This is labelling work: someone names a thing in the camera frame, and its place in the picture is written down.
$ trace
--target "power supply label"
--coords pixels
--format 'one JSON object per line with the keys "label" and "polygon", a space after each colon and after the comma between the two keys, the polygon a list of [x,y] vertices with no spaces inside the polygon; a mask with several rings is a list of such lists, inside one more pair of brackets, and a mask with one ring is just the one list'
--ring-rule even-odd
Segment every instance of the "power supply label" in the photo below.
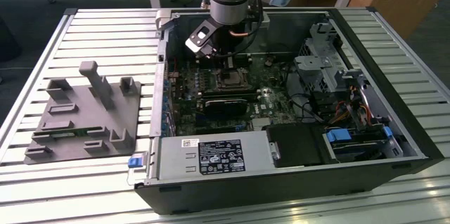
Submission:
{"label": "power supply label", "polygon": [[240,140],[197,143],[200,174],[245,171]]}

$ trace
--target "blue latch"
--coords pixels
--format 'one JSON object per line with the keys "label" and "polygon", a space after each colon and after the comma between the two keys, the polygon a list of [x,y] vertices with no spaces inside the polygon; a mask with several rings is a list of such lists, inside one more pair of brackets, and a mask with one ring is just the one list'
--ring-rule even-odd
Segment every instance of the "blue latch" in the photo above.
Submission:
{"label": "blue latch", "polygon": [[347,129],[332,129],[326,133],[326,137],[328,142],[351,140],[351,135]]}
{"label": "blue latch", "polygon": [[383,127],[382,130],[384,131],[387,138],[390,138],[394,135],[391,128],[388,126]]}
{"label": "blue latch", "polygon": [[140,168],[143,167],[143,157],[131,157],[128,160],[128,168]]}

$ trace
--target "aluminum table surface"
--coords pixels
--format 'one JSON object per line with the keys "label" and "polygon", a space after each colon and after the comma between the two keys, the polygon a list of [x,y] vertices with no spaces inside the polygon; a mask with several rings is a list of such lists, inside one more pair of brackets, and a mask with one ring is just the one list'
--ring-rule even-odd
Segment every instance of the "aluminum table surface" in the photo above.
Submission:
{"label": "aluminum table surface", "polygon": [[[368,53],[446,160],[371,192],[159,216],[128,184],[128,157],[24,165],[49,79],[87,84],[77,72],[96,60],[108,82],[143,83],[136,152],[148,149],[157,38],[156,9],[79,9],[63,17],[0,129],[0,223],[450,223],[450,94],[378,13],[340,9]],[[350,62],[356,66],[350,52]],[[133,174],[135,179],[143,172]]]}

